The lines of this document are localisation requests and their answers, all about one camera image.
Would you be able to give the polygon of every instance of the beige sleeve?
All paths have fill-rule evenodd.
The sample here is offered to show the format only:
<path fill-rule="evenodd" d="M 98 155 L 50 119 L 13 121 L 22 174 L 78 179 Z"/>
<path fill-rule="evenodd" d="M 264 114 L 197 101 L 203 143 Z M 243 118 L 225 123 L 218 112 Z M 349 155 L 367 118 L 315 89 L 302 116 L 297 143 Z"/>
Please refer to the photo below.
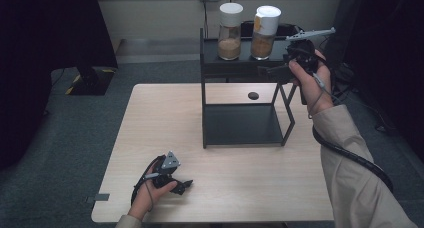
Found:
<path fill-rule="evenodd" d="M 141 221 L 135 217 L 123 215 L 115 228 L 141 228 Z"/>
<path fill-rule="evenodd" d="M 373 162 L 346 106 L 324 110 L 312 119 L 326 141 Z M 366 168 L 325 147 L 321 162 L 336 227 L 417 227 L 384 182 Z"/>

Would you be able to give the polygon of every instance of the hand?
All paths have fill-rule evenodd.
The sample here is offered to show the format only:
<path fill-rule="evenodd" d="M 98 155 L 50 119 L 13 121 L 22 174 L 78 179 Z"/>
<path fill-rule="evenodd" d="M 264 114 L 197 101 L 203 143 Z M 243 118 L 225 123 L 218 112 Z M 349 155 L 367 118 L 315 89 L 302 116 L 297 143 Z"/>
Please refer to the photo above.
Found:
<path fill-rule="evenodd" d="M 324 56 L 317 50 L 315 54 L 325 59 Z M 297 80 L 293 83 L 295 85 L 302 86 L 302 92 L 308 105 L 309 115 L 315 115 L 316 113 L 333 107 L 333 101 L 331 99 L 331 79 L 330 70 L 321 61 L 318 61 L 317 75 L 321 81 L 325 84 L 323 91 L 316 82 L 315 78 L 310 76 L 305 70 L 294 60 L 289 62 L 289 67 L 292 73 L 296 76 Z"/>
<path fill-rule="evenodd" d="M 151 168 L 147 172 L 147 174 L 151 174 L 152 169 L 153 168 Z M 139 219 L 140 221 L 142 221 L 144 218 L 144 215 L 150 210 L 152 205 L 156 204 L 159 201 L 160 197 L 170 192 L 176 186 L 177 186 L 177 182 L 172 181 L 158 189 L 153 185 L 153 182 L 151 180 L 145 181 L 143 185 L 141 185 L 140 189 L 138 190 L 137 196 L 134 199 L 134 202 L 131 205 L 130 210 L 128 211 L 128 215 L 133 216 Z"/>

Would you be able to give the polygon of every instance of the shelf lower tier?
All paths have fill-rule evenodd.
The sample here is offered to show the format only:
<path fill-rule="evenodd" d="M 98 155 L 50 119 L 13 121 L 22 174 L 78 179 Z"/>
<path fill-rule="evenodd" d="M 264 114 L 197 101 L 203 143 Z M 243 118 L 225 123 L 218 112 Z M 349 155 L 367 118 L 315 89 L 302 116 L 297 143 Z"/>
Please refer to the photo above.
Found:
<path fill-rule="evenodd" d="M 282 143 L 274 105 L 207 104 L 204 110 L 205 145 Z"/>

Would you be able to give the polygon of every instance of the person's right hand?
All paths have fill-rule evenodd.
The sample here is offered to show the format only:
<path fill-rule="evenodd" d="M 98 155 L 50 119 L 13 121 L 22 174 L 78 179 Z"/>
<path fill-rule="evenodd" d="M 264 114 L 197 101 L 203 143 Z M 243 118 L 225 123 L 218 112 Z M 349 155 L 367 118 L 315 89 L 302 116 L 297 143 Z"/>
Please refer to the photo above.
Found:
<path fill-rule="evenodd" d="M 324 58 L 324 56 L 317 50 L 315 50 L 315 54 Z M 294 84 L 302 86 L 302 92 L 306 99 L 309 115 L 313 116 L 320 111 L 334 106 L 330 96 L 330 70 L 326 65 L 324 65 L 324 63 L 318 61 L 318 70 L 316 74 L 325 84 L 324 89 L 327 92 L 323 91 L 316 82 L 315 78 L 306 73 L 305 70 L 295 60 L 291 60 L 289 62 L 289 67 L 292 73 L 297 78 L 297 80 L 294 81 Z"/>

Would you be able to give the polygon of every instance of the person's left hand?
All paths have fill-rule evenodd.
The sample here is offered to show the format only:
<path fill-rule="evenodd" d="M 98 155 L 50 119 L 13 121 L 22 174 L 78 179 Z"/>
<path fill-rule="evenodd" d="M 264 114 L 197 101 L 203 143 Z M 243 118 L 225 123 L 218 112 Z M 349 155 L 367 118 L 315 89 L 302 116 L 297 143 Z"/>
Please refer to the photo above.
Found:
<path fill-rule="evenodd" d="M 150 168 L 147 174 L 151 174 L 152 170 L 153 168 Z M 177 182 L 172 181 L 158 189 L 153 185 L 153 182 L 151 180 L 147 180 L 138 190 L 137 196 L 134 199 L 134 202 L 131 205 L 130 210 L 128 211 L 128 215 L 133 216 L 139 219 L 140 221 L 142 221 L 144 218 L 144 215 L 150 210 L 152 205 L 155 205 L 159 201 L 160 197 L 170 192 L 176 186 L 177 186 Z"/>

